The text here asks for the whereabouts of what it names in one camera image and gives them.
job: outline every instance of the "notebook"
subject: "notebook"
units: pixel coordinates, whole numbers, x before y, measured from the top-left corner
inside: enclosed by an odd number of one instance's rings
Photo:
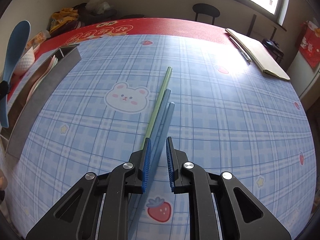
[[[239,43],[262,72],[283,80],[290,80],[287,73],[278,65],[259,41],[231,29],[226,29],[226,32]]]

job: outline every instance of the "blue chopstick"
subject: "blue chopstick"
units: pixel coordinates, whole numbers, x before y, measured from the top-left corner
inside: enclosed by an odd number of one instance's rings
[[[156,152],[156,148],[157,148],[157,144],[158,144],[158,138],[157,138],[157,134],[158,131],[160,129],[160,125],[161,123],[163,123],[164,117],[165,117],[165,111],[166,111],[166,106],[169,100],[171,94],[171,90],[170,89],[166,89],[164,92],[164,96],[162,98],[161,104],[160,104],[160,108],[156,117],[156,121],[155,124],[153,125],[153,129],[150,135],[150,141],[151,141],[151,145],[152,145],[152,149],[151,149],[151,163],[153,160],[153,156],[155,155]],[[140,194],[133,194],[130,197],[129,200],[129,205],[128,205],[128,212],[129,212],[129,216],[128,216],[128,228],[131,228],[131,223],[132,223],[132,217],[135,217],[135,208],[134,206],[135,203],[139,202],[141,198]]]
[[[143,211],[144,205],[147,201],[147,198],[148,198],[148,195],[150,192],[150,188],[152,186],[152,182],[153,182],[154,177],[156,175],[156,170],[158,167],[159,159],[160,159],[160,156],[161,156],[164,144],[165,144],[165,140],[166,140],[166,137],[167,137],[167,134],[169,131],[169,126],[171,123],[173,111],[174,111],[174,103],[171,102],[167,108],[167,113],[165,115],[164,124],[163,124],[162,130],[161,130],[160,138],[159,138],[158,144],[156,146],[154,158],[151,163],[151,167],[150,167],[150,171],[149,171],[149,185],[147,187],[146,192],[144,194],[140,195],[140,200],[139,200],[139,203],[137,206],[137,210],[134,214],[133,221],[132,221],[130,228],[128,230],[128,239],[132,239],[132,236],[134,235],[134,232],[137,228],[139,218],[140,218],[141,213]]]

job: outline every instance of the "green chopstick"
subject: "green chopstick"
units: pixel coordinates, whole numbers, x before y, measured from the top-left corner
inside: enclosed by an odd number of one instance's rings
[[[169,79],[171,77],[171,73],[172,73],[172,67],[168,67],[167,72],[166,72],[166,74],[164,76],[164,80],[163,80],[162,85],[161,85],[161,89],[160,89],[160,92],[159,92],[159,95],[158,95],[158,98],[157,98],[157,101],[156,101],[156,104],[155,104],[155,108],[153,109],[153,112],[151,114],[151,118],[150,118],[150,121],[149,121],[149,124],[148,124],[148,128],[147,128],[147,131],[146,131],[146,135],[144,136],[144,139],[143,139],[142,144],[141,144],[141,150],[143,149],[145,139],[146,138],[150,138],[153,126],[154,126],[155,121],[156,121],[156,117],[158,115],[158,111],[159,111],[159,108],[160,108],[160,105],[161,105],[161,101],[162,101],[164,92],[168,87],[168,83],[169,83]]]

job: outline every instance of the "pen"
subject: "pen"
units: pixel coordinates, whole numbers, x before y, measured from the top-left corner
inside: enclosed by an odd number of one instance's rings
[[[245,60],[247,62],[251,62],[251,58],[249,57],[249,55],[244,51],[244,49],[242,49],[242,47],[238,44],[238,42],[235,41],[234,38],[232,38],[231,36],[229,36],[229,39],[238,47],[240,53],[242,54],[242,56],[245,58]]]

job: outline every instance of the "star print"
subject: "star print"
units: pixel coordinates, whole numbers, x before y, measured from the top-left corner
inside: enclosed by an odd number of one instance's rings
[[[68,129],[69,129],[69,127],[65,124],[60,128],[60,133],[61,134],[66,134]]]
[[[263,186],[263,181],[264,181],[264,178],[263,177],[259,177],[259,179],[257,180],[258,187],[262,187]]]

